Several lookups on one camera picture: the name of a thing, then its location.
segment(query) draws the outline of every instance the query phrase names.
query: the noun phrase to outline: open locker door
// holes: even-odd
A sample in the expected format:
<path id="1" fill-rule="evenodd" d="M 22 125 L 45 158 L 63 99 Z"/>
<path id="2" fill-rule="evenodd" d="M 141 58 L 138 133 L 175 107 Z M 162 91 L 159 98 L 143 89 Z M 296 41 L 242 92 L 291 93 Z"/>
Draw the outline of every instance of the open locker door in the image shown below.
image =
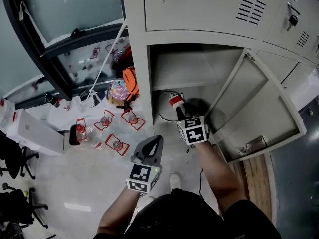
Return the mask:
<path id="1" fill-rule="evenodd" d="M 226 83 L 206 113 L 211 142 L 228 162 L 240 161 L 305 135 L 294 104 L 272 71 L 244 49 Z"/>

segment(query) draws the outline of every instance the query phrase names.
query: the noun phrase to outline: floor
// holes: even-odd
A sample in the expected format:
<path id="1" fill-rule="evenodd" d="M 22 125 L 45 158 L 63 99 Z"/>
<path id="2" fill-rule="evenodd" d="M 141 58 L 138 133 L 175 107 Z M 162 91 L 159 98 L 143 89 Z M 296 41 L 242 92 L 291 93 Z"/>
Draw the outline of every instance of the floor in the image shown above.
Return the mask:
<path id="1" fill-rule="evenodd" d="M 143 130 L 138 133 L 122 131 L 120 126 L 113 130 L 118 130 L 117 136 L 121 141 L 130 144 L 124 157 L 107 148 L 87 151 L 75 149 L 66 143 L 63 156 L 41 154 L 39 159 L 30 161 L 35 180 L 28 174 L 24 178 L 18 176 L 15 180 L 7 173 L 0 177 L 1 184 L 7 182 L 23 190 L 35 187 L 37 201 L 49 207 L 48 210 L 39 211 L 49 228 L 45 229 L 35 222 L 23 229 L 26 239 L 44 239 L 53 234 L 57 234 L 58 239 L 93 238 L 102 214 L 125 186 L 125 179 L 132 167 L 130 156 L 135 146 L 147 138 Z M 169 193 L 169 177 L 174 172 L 181 176 L 183 189 L 198 193 L 201 167 L 196 150 L 186 153 L 186 145 L 175 124 L 160 123 L 155 133 L 164 136 L 163 173 L 149 195 L 158 197 Z M 217 201 L 205 176 L 202 178 L 201 192 L 205 201 L 218 212 Z M 147 195 L 140 198 L 139 210 L 146 202 Z"/>
<path id="2" fill-rule="evenodd" d="M 271 153 L 277 191 L 277 229 L 283 239 L 317 238 L 319 229 L 319 105 L 301 116 L 307 134 Z"/>

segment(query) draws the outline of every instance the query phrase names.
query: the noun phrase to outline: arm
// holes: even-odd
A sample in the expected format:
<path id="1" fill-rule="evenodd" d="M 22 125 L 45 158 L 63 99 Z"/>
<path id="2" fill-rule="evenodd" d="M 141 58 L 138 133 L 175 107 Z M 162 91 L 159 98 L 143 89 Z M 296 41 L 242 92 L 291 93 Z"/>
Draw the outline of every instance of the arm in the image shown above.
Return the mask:
<path id="1" fill-rule="evenodd" d="M 97 233 L 123 235 L 133 216 L 140 193 L 125 186 L 113 204 L 103 214 Z"/>
<path id="2" fill-rule="evenodd" d="M 198 143 L 196 149 L 208 184 L 224 215 L 232 204 L 246 199 L 244 188 L 230 167 L 218 155 L 217 149 L 212 147 L 209 142 Z"/>

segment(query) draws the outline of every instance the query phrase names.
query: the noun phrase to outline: ventilation slots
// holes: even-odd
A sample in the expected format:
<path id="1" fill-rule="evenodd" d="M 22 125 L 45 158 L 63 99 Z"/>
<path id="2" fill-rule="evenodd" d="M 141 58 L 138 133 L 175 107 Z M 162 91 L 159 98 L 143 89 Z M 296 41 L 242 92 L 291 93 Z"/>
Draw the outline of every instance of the ventilation slots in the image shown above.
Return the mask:
<path id="1" fill-rule="evenodd" d="M 241 0 L 236 19 L 258 25 L 266 5 L 258 0 Z"/>
<path id="2" fill-rule="evenodd" d="M 305 32 L 302 32 L 299 40 L 297 41 L 297 44 L 303 48 L 306 42 L 308 41 L 308 38 L 309 35 L 307 35 Z"/>

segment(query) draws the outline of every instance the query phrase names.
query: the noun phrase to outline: black and white marker cube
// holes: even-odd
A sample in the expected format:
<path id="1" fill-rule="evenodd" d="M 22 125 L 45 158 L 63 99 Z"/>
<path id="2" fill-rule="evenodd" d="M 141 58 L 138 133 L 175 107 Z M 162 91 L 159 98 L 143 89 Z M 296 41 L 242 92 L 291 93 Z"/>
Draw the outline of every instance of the black and white marker cube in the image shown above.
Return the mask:
<path id="1" fill-rule="evenodd" d="M 207 141 L 204 116 L 179 121 L 177 126 L 187 145 Z"/>
<path id="2" fill-rule="evenodd" d="M 160 178 L 160 167 L 143 164 L 134 164 L 129 179 L 126 179 L 127 187 L 142 193 L 149 193 Z"/>

